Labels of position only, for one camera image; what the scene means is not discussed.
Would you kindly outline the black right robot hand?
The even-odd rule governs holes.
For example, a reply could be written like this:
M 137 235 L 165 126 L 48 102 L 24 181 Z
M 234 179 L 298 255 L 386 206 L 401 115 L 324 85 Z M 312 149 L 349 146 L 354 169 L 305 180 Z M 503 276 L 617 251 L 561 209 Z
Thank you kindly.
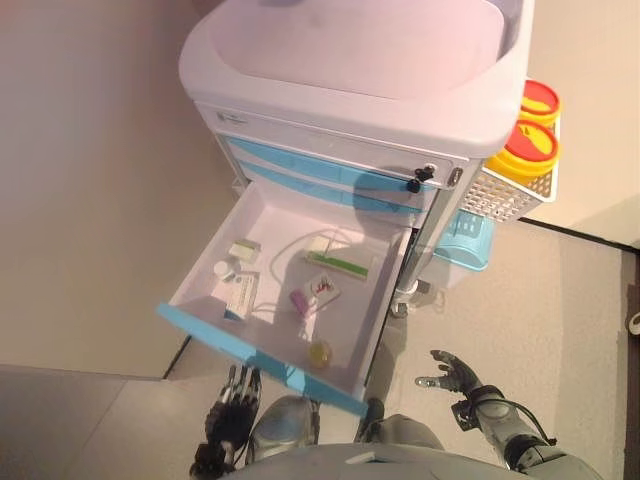
M 439 363 L 438 368 L 443 375 L 416 377 L 416 386 L 461 393 L 465 397 L 469 397 L 474 390 L 483 386 L 474 370 L 456 355 L 445 350 L 431 350 L 430 354 Z

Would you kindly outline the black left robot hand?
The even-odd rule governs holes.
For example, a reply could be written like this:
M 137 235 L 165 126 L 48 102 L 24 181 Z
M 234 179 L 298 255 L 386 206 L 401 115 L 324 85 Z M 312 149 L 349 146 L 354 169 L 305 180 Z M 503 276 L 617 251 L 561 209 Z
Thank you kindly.
M 218 398 L 205 419 L 205 436 L 210 445 L 230 445 L 234 451 L 248 441 L 261 400 L 259 368 L 232 365 Z

